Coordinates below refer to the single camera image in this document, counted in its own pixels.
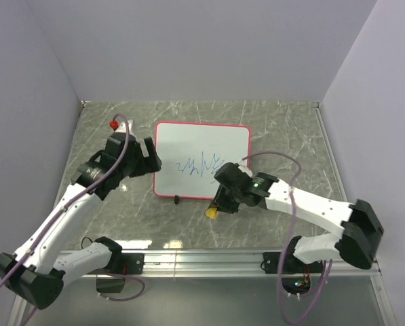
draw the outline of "red border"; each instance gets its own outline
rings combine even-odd
[[[187,122],[187,121],[159,121],[155,125],[154,129],[154,146],[157,148],[157,127],[159,124],[196,124],[198,126],[221,126],[221,127],[240,127],[240,128],[246,128],[249,131],[249,142],[248,142],[248,156],[250,155],[250,128],[247,126],[242,126],[239,124],[201,124],[198,122]],[[160,195],[157,192],[155,192],[155,173],[154,173],[154,181],[153,181],[153,191],[154,194],[158,197],[164,197],[164,198],[173,198],[173,195]],[[180,196],[180,198],[184,199],[206,199],[206,200],[211,200],[211,197],[191,197],[191,196]]]

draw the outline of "gray marble surface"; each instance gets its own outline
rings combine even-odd
[[[243,124],[252,131],[251,152],[276,150],[301,162],[303,172],[296,186],[333,200],[341,199],[334,171],[310,102],[150,102],[87,103],[81,112],[63,189],[76,168],[104,147],[111,133],[109,120],[123,113],[135,121],[139,140],[153,136],[158,121],[188,121]],[[276,156],[250,161],[251,169],[288,180],[295,168]],[[126,248],[208,249],[225,247],[280,247],[290,216],[241,206],[233,215],[219,214],[216,220],[204,215],[206,200],[173,200],[153,193],[153,176],[125,179],[104,201],[101,209],[75,232],[65,249],[79,249],[84,236],[108,236]],[[298,221],[295,234],[312,236],[322,230]]]

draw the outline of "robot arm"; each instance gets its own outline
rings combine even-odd
[[[121,246],[111,239],[96,239],[89,247],[63,258],[58,257],[64,244],[78,230],[87,218],[95,213],[109,192],[115,189],[125,177],[136,177],[159,171],[161,161],[157,156],[151,138],[144,140],[149,153],[144,157],[140,143],[131,131],[125,155],[117,168],[100,182],[98,187],[72,203],[67,209],[65,204],[100,180],[114,165],[124,149],[126,126],[116,126],[115,132],[108,138],[103,150],[95,153],[77,169],[60,202],[43,222],[39,229],[14,254],[0,254],[0,277],[6,274],[29,253],[27,259],[5,282],[5,286],[26,299],[38,309],[47,308],[56,300],[62,289],[93,270],[104,269],[107,272],[121,272],[123,268]],[[63,211],[45,235],[42,231],[58,211]],[[30,249],[32,243],[39,240],[36,249]]]
[[[245,166],[226,163],[214,178],[220,185],[206,211],[211,218],[217,212],[236,213],[241,203],[284,213],[292,211],[289,185],[274,176],[252,175]],[[294,198],[297,217],[329,233],[294,237],[287,248],[286,274],[295,274],[306,265],[328,259],[342,259],[361,269],[371,268],[384,231],[367,202],[338,202],[297,188]]]

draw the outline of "gray floor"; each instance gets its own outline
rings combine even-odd
[[[130,302],[97,297],[94,278],[70,285],[48,309],[38,311],[29,326],[280,326],[286,325],[276,301],[273,277],[145,278],[147,289]],[[140,289],[130,283],[115,297]],[[298,318],[310,298],[285,299],[290,319]],[[331,278],[315,308],[300,326],[380,326],[379,307],[369,277]]]
[[[158,121],[176,120],[243,124],[252,131],[251,152],[277,150],[297,158],[303,173],[296,186],[340,200],[332,164],[315,109],[310,102],[152,102],[88,103],[81,113],[71,149],[64,186],[76,168],[104,148],[111,133],[109,120],[124,113],[135,121],[136,136],[153,136]],[[265,156],[250,161],[251,169],[288,180],[294,166],[283,158]],[[242,207],[234,215],[220,214],[209,220],[207,201],[171,199],[153,193],[153,176],[126,179],[105,200],[98,213],[78,230],[65,249],[79,249],[84,236],[108,236],[126,248],[202,249],[224,247],[280,247],[290,223],[288,215]],[[321,234],[314,225],[299,221],[296,234]]]

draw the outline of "blue scribble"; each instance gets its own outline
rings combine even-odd
[[[203,177],[206,171],[209,171],[211,175],[216,174],[217,170],[225,163],[225,160],[221,160],[214,153],[210,160],[206,160],[204,157],[204,152],[201,152],[201,161],[200,164],[196,163],[196,158],[189,158],[185,164],[175,163],[178,167],[178,171],[181,173],[188,173],[189,175],[198,175]]]

